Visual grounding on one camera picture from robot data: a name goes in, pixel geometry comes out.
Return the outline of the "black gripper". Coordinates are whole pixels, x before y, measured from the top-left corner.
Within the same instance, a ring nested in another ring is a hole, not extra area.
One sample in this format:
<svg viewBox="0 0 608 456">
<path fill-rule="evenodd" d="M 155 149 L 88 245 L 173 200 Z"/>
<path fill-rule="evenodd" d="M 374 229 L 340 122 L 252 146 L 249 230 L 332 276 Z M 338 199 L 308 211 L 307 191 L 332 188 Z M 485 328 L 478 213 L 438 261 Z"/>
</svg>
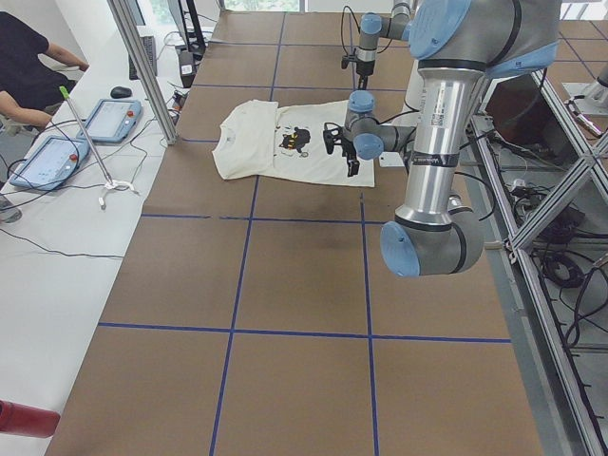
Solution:
<svg viewBox="0 0 608 456">
<path fill-rule="evenodd" d="M 344 135 L 344 128 L 337 123 L 324 123 L 322 139 L 328 155 L 331 155 L 337 146 L 341 148 L 341 156 L 347 161 L 347 176 L 349 178 L 357 176 L 359 173 L 360 161 L 357 158 L 352 142 Z"/>
<path fill-rule="evenodd" d="M 349 64 L 354 64 L 355 72 L 360 76 L 357 89 L 366 90 L 369 77 L 374 72 L 376 62 L 376 49 L 365 49 L 356 47 L 352 52 L 346 53 L 341 58 L 341 68 L 346 69 Z"/>
</svg>

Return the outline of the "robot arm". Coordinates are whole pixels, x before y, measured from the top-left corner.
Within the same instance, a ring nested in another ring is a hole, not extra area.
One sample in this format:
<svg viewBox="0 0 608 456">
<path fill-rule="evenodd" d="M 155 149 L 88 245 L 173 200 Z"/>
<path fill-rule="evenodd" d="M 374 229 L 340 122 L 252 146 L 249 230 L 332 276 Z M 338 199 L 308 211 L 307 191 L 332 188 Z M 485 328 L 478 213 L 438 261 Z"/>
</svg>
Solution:
<svg viewBox="0 0 608 456">
<path fill-rule="evenodd" d="M 413 9 L 396 2 L 390 16 L 365 14 L 359 44 L 344 57 L 359 79 L 372 75 L 382 38 L 405 41 L 422 78 L 413 127 L 373 116 L 364 84 L 350 96 L 345 121 L 326 124 L 328 150 L 342 148 L 350 175 L 363 160 L 403 154 L 404 203 L 381 231 L 381 253 L 397 276 L 450 275 L 473 266 L 484 248 L 480 222 L 452 188 L 466 125 L 481 84 L 549 67 L 558 48 L 557 1 L 425 1 Z"/>
<path fill-rule="evenodd" d="M 353 64 L 358 76 L 358 90 L 367 88 L 368 79 L 374 72 L 379 40 L 406 42 L 409 39 L 410 23 L 416 7 L 417 1 L 394 1 L 390 16 L 373 12 L 362 16 L 358 27 L 358 45 L 352 51 L 347 51 L 341 60 L 343 69 Z"/>
</svg>

